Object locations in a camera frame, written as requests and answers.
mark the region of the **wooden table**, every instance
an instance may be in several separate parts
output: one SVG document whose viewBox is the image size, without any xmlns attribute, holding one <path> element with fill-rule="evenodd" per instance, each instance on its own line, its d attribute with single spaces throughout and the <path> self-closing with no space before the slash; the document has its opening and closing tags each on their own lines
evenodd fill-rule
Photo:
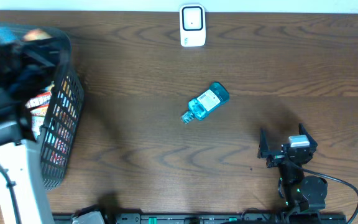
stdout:
<svg viewBox="0 0 358 224">
<path fill-rule="evenodd" d="M 299 122 L 319 144 L 305 167 L 358 187 L 358 15 L 208 13 L 206 45 L 189 49 L 178 18 L 0 11 L 0 21 L 59 27 L 73 41 L 85 108 L 66 179 L 48 193 L 54 212 L 99 200 L 144 212 L 283 207 L 278 170 L 256 158 L 259 128 L 276 146 Z M 213 81 L 229 102 L 183 124 Z M 350 218 L 355 193 L 328 184 L 325 211 Z"/>
</svg>

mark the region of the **basket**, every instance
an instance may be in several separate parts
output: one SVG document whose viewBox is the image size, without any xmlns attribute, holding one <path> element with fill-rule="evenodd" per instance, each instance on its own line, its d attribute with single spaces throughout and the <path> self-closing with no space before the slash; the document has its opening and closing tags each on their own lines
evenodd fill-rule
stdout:
<svg viewBox="0 0 358 224">
<path fill-rule="evenodd" d="M 55 28 L 7 23 L 0 23 L 0 27 L 10 28 L 17 36 L 41 28 L 60 40 L 60 65 L 54 76 L 55 86 L 51 89 L 52 95 L 42 125 L 46 131 L 41 132 L 43 136 L 38 136 L 39 140 L 44 141 L 40 158 L 44 186 L 46 190 L 53 190 L 64 179 L 84 100 L 84 90 L 70 63 L 70 41 L 64 32 Z"/>
</svg>

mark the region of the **blue bottle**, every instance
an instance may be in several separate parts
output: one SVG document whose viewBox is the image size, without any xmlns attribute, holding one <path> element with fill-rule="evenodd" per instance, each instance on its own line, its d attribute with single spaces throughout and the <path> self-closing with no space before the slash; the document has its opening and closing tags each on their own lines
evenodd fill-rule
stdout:
<svg viewBox="0 0 358 224">
<path fill-rule="evenodd" d="M 182 115 L 181 120 L 185 124 L 194 118 L 201 121 L 213 110 L 227 102 L 229 98 L 227 90 L 220 83 L 214 82 L 201 96 L 190 100 L 189 110 Z"/>
</svg>

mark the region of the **plastic basket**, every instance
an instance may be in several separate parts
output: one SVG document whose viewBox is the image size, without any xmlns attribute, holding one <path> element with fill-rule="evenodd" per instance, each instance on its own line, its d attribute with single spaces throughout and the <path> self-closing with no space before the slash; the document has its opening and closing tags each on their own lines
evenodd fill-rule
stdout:
<svg viewBox="0 0 358 224">
<path fill-rule="evenodd" d="M 68 160 L 81 115 L 84 90 L 70 63 L 71 45 L 67 35 L 51 27 L 23 26 L 0 23 L 0 27 L 10 28 L 18 37 L 29 30 L 41 28 L 53 37 L 58 38 L 60 66 L 54 76 L 55 86 L 45 115 L 42 131 L 38 139 L 43 139 L 40 165 L 46 190 L 58 187 L 65 176 Z"/>
</svg>

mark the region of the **white device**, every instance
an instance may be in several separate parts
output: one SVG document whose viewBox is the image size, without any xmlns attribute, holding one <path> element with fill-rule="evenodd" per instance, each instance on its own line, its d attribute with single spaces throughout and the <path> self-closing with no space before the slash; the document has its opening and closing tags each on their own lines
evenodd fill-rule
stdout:
<svg viewBox="0 0 358 224">
<path fill-rule="evenodd" d="M 205 44 L 205 9 L 199 4 L 180 8 L 180 43 L 184 47 L 199 47 Z"/>
<path fill-rule="evenodd" d="M 14 194 L 21 224 L 53 224 L 40 167 L 37 143 L 22 140 L 0 146 L 0 165 L 14 181 Z M 5 224 L 17 224 L 14 202 L 7 182 L 0 172 L 0 205 Z"/>
</svg>

